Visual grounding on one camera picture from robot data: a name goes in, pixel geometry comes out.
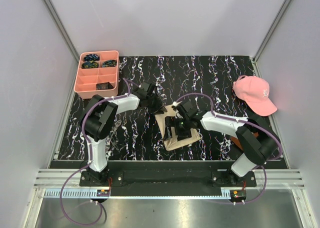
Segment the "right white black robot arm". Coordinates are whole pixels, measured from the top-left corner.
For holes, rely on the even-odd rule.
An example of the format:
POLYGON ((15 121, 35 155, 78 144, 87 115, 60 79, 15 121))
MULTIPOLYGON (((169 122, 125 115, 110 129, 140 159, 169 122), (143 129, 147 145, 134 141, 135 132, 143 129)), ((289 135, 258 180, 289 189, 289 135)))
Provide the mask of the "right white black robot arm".
POLYGON ((198 129, 235 138, 242 148, 242 155, 227 173, 228 183, 235 187, 244 182, 249 171, 270 160, 275 151, 282 151, 279 137, 257 114, 249 117, 230 116, 199 110, 189 101, 182 101, 163 108, 162 113, 157 115, 157 123, 169 149, 198 141, 198 129))

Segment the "beige cloth napkin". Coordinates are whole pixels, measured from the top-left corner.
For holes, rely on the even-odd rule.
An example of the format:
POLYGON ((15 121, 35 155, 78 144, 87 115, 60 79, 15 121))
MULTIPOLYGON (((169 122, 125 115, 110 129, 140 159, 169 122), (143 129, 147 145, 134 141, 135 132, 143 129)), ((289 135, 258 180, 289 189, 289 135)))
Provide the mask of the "beige cloth napkin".
POLYGON ((184 147, 184 146, 188 146, 188 145, 195 143, 201 139, 198 131, 194 128, 190 129, 191 137, 178 139, 178 135, 174 131, 174 127, 170 128, 170 130, 169 130, 172 133, 172 137, 165 138, 165 126, 166 126, 165 125, 165 118, 166 117, 169 117, 169 118, 174 117, 176 114, 176 112, 174 111, 172 106, 173 106, 172 104, 165 106, 167 111, 165 111, 163 114, 156 114, 155 115, 155 119, 156 119, 157 125, 159 127, 161 136, 162 136, 162 141, 163 141, 164 147, 167 151, 172 151, 172 150, 184 147))

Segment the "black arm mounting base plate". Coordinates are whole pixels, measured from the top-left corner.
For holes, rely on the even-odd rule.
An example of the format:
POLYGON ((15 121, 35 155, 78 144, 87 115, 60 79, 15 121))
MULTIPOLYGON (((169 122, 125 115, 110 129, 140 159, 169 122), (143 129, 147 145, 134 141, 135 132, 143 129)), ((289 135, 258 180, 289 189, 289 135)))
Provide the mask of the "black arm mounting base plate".
POLYGON ((217 197, 222 188, 255 188, 256 177, 231 174, 231 161, 110 161, 99 179, 81 174, 81 187, 111 185, 111 196, 120 197, 217 197))

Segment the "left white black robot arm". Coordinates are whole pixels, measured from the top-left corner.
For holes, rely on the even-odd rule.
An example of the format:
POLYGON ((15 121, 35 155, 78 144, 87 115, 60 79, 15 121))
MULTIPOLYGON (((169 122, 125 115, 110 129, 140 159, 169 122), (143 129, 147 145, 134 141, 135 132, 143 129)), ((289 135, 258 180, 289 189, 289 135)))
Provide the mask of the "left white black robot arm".
POLYGON ((93 171, 90 180, 95 185, 103 186, 108 181, 104 171, 108 165, 106 138, 114 127, 116 115, 140 108, 146 108, 153 115, 167 111, 154 84, 144 82, 124 95, 102 97, 96 94, 90 99, 81 118, 81 132, 88 148, 87 167, 93 171))

